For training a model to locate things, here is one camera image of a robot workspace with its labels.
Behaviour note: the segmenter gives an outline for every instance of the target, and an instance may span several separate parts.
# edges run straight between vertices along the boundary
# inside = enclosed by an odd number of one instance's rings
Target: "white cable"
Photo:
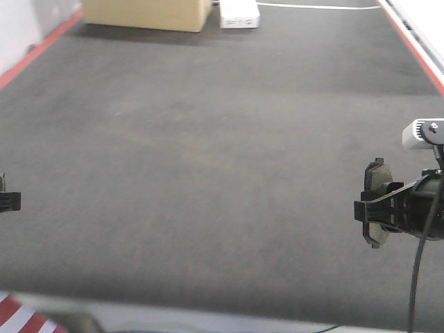
[[[327,9],[327,10],[371,10],[371,9],[381,8],[381,6],[371,6],[371,7],[312,6],[312,5],[287,5],[283,3],[266,3],[266,2],[258,2],[257,4],[259,6],[268,6],[268,7]]]

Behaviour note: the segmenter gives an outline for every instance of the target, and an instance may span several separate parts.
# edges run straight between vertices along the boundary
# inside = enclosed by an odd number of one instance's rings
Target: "white wall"
[[[0,0],[0,74],[42,40],[31,0]]]
[[[391,0],[444,66],[444,0]]]
[[[0,0],[0,75],[80,9],[80,0]]]

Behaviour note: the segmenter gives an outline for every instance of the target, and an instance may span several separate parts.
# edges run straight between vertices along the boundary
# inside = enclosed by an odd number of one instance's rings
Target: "red and white striped object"
[[[67,333],[67,331],[0,291],[0,333]]]

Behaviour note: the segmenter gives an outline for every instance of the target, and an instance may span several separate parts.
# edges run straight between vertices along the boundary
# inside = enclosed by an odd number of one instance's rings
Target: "cardboard box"
[[[202,31],[212,0],[83,0],[85,22],[174,31]]]
[[[259,8],[256,0],[220,0],[221,28],[257,28]]]

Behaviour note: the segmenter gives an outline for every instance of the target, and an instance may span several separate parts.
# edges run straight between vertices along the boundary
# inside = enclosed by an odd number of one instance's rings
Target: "white box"
[[[259,8],[256,0],[220,0],[221,28],[257,28]]]

